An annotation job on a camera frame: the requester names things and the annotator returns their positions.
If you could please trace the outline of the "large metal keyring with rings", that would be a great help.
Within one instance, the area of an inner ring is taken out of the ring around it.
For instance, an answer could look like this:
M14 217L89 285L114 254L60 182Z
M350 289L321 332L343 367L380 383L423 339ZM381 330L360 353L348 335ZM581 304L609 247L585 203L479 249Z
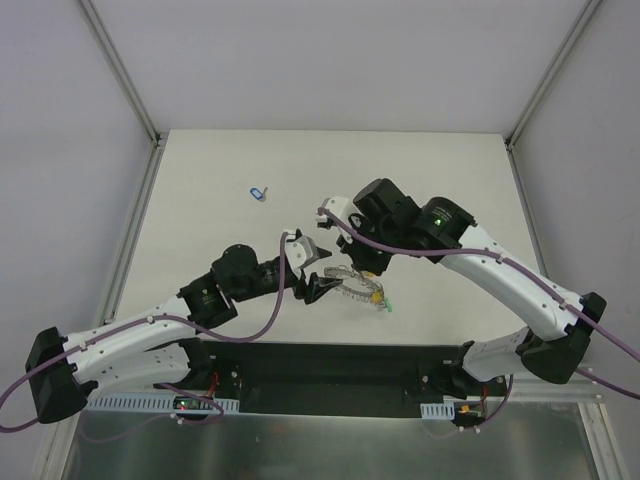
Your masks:
M362 303L375 305L377 308L385 308L384 299L387 297L384 287L378 281L361 278L359 275L360 272L346 265L325 267L323 273L325 277L340 278L343 280L342 285L335 288L335 290L343 296ZM370 297L374 293L379 293L384 297L382 303L374 304L371 302Z

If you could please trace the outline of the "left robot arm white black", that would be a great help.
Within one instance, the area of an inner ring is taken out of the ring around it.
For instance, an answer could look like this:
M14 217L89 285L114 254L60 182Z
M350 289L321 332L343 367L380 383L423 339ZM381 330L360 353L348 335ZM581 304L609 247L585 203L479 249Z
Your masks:
M39 332L25 365L37 422L67 419L122 388L204 387L212 362L203 336L225 341L216 330L237 316L239 302L282 297L285 290L305 304L319 300L338 282L304 270L330 254L298 230L284 232L278 256L265 262L251 247L236 244L206 274L142 313L79 333L62 335L56 327Z

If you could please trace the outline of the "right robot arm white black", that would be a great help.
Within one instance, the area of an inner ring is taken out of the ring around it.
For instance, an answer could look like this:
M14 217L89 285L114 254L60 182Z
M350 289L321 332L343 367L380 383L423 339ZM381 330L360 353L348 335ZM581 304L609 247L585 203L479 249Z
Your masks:
M437 196L418 205L388 178L372 181L353 199L326 199L317 222L338 228L337 245L360 272L380 276L395 255L427 258L470 280L524 322L510 335L464 343L454 360L430 375L435 389L459 399L517 373L567 383L607 306L595 292L579 295L522 265L454 201Z

